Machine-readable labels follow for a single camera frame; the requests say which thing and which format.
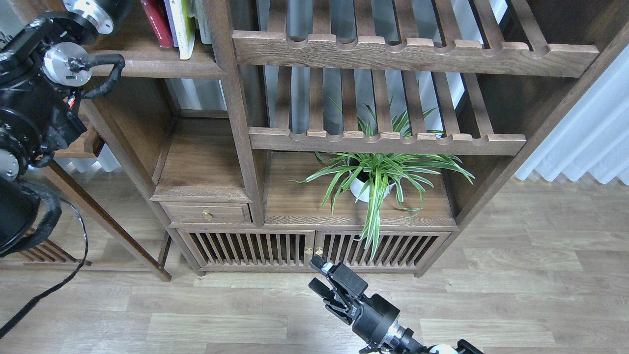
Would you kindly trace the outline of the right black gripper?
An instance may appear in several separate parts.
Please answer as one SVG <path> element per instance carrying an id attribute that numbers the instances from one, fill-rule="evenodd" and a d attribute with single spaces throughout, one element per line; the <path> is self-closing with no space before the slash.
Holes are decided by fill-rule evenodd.
<path id="1" fill-rule="evenodd" d="M 370 348 L 394 348 L 398 344 L 395 336 L 400 327 L 400 309 L 379 294 L 364 296 L 368 283 L 342 262 L 335 265 L 314 255 L 310 266 L 324 275 L 335 289 L 329 289 L 317 278 L 309 283 L 310 289 L 321 296 L 328 311 L 351 325 L 353 332 Z M 337 293 L 343 295 L 344 300 L 339 300 L 341 296 Z"/>

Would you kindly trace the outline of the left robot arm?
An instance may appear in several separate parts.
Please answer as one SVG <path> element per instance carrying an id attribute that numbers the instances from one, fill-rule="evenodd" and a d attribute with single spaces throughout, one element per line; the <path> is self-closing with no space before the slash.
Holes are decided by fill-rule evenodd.
<path id="1" fill-rule="evenodd" d="M 1 255 L 46 240 L 61 216 L 61 200 L 39 183 L 21 180 L 86 130 L 83 99 L 110 93 L 121 78 L 120 54 L 90 55 L 85 45 L 114 33 L 130 0 L 66 0 L 65 11 L 41 13 L 1 52 Z"/>

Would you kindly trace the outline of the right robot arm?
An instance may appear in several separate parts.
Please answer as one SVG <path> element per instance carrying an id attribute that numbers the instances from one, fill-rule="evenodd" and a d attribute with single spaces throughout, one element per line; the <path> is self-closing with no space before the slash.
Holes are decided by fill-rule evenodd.
<path id="1" fill-rule="evenodd" d="M 466 340 L 457 347 L 446 344 L 425 347 L 413 339 L 413 331 L 399 325 L 400 310 L 379 294 L 364 295 L 368 283 L 345 264 L 334 265 L 321 256 L 314 256 L 310 266 L 325 276 L 329 289 L 319 279 L 309 283 L 310 289 L 322 297 L 325 307 L 367 343 L 359 352 L 391 354 L 480 354 L 481 350 Z"/>

